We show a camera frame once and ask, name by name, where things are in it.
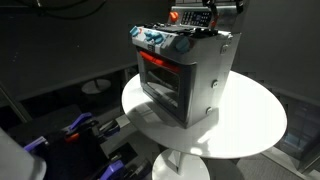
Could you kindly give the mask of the red round stove knob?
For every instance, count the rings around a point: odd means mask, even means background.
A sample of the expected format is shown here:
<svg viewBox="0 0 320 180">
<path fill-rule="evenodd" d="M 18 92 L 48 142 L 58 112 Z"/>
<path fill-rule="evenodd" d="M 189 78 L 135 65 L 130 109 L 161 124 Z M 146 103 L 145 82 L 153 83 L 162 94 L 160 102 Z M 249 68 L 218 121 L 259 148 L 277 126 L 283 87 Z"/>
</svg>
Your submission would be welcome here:
<svg viewBox="0 0 320 180">
<path fill-rule="evenodd" d="M 179 14 L 176 11 L 171 11 L 169 17 L 171 22 L 176 22 L 179 18 Z"/>
</svg>

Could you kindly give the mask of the blue right stove knob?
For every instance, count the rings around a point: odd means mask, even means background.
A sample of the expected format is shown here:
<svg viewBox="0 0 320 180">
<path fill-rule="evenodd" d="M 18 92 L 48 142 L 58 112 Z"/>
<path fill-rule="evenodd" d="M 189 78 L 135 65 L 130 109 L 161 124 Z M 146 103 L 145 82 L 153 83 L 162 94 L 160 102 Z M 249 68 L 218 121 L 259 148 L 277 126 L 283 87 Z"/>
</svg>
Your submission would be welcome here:
<svg viewBox="0 0 320 180">
<path fill-rule="evenodd" d="M 190 49 L 190 41 L 187 37 L 183 37 L 177 44 L 176 50 L 181 53 L 186 53 Z"/>
</svg>

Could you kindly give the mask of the blue stove knob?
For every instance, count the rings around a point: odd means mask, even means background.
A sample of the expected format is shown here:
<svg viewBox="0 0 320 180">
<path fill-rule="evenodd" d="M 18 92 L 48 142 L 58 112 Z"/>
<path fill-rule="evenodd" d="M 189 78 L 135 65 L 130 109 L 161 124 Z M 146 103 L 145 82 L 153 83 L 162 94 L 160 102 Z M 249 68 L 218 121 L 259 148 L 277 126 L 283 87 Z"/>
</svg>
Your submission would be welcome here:
<svg viewBox="0 0 320 180">
<path fill-rule="evenodd" d="M 129 33 L 132 37 L 136 37 L 140 33 L 140 29 L 137 26 L 134 26 Z"/>
<path fill-rule="evenodd" d="M 190 41 L 187 37 L 183 37 L 177 44 L 176 50 L 181 53 L 186 53 L 190 49 Z"/>
</svg>

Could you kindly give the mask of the blue middle stove knobs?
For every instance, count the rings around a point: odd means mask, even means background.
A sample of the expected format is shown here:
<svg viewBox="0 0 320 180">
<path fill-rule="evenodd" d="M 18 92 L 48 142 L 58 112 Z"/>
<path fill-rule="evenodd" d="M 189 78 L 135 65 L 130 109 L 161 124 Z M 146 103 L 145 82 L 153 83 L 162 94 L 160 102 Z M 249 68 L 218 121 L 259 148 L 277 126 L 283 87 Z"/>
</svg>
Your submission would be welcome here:
<svg viewBox="0 0 320 180">
<path fill-rule="evenodd" d="M 147 31 L 145 32 L 145 41 L 146 42 L 153 41 L 155 44 L 161 44 L 164 41 L 164 37 L 159 32 Z"/>
</svg>

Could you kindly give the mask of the grey toy stove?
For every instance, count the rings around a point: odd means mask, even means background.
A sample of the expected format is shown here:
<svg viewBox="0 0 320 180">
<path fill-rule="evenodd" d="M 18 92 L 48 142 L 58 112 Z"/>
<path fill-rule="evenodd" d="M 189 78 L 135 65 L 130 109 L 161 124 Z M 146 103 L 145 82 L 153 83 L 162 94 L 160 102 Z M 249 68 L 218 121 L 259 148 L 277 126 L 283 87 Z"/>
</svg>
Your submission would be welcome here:
<svg viewBox="0 0 320 180">
<path fill-rule="evenodd" d="M 217 22 L 211 10 L 203 5 L 174 6 L 171 11 L 179 14 L 176 22 L 169 17 L 166 23 L 136 25 L 140 33 L 131 36 L 144 93 L 186 128 L 218 107 L 241 37 L 235 27 L 244 11 L 237 13 L 235 0 L 215 3 L 219 12 Z M 164 41 L 146 42 L 147 31 L 161 33 Z M 183 37 L 190 41 L 186 53 L 176 50 Z M 181 71 L 172 73 L 152 64 L 145 68 L 139 51 L 174 63 Z"/>
</svg>

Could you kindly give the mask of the blue left stove knob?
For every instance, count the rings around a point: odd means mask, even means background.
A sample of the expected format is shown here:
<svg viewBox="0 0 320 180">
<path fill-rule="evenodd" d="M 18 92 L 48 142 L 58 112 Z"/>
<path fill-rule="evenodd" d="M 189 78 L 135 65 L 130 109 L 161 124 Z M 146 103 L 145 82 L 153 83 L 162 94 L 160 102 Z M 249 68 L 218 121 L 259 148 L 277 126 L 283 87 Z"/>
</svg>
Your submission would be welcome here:
<svg viewBox="0 0 320 180">
<path fill-rule="evenodd" d="M 134 26 L 129 33 L 132 37 L 136 37 L 140 33 L 140 29 L 137 26 Z"/>
</svg>

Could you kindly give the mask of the round white table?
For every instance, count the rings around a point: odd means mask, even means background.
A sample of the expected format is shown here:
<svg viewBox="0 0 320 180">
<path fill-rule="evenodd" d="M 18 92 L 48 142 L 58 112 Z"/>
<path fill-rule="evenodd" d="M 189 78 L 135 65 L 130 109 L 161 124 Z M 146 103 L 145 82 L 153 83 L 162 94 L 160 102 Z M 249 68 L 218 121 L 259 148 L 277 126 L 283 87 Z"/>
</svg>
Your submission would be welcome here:
<svg viewBox="0 0 320 180">
<path fill-rule="evenodd" d="M 287 116 L 279 100 L 256 81 L 230 72 L 220 106 L 185 129 L 142 90 L 134 76 L 122 93 L 130 122 L 164 146 L 152 167 L 152 180 L 210 180 L 204 160 L 259 154 L 284 135 Z"/>
</svg>

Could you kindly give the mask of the small round white stool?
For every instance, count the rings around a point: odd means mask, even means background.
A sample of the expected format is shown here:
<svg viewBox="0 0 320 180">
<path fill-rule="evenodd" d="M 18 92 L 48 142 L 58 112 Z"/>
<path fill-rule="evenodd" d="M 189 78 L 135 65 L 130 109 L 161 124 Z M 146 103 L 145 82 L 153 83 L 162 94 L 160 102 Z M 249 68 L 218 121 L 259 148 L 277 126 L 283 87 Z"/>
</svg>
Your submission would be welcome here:
<svg viewBox="0 0 320 180">
<path fill-rule="evenodd" d="M 99 93 L 105 92 L 110 87 L 111 87 L 111 82 L 109 80 L 94 79 L 92 81 L 85 83 L 82 86 L 81 91 L 85 94 L 92 95 L 92 94 L 99 94 Z"/>
</svg>

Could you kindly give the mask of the purple black clamp equipment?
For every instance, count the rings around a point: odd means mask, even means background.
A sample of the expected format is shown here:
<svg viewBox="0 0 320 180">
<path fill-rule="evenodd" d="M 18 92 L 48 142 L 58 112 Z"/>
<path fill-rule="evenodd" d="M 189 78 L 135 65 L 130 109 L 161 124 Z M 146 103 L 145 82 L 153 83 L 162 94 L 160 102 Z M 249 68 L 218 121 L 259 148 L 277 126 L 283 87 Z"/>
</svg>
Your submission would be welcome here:
<svg viewBox="0 0 320 180">
<path fill-rule="evenodd" d="M 124 143 L 105 154 L 101 145 L 121 132 L 122 125 L 112 120 L 103 125 L 82 113 L 70 126 L 40 136 L 23 146 L 47 163 L 44 180 L 148 180 L 152 165 L 145 159 L 132 164 L 138 153 Z"/>
</svg>

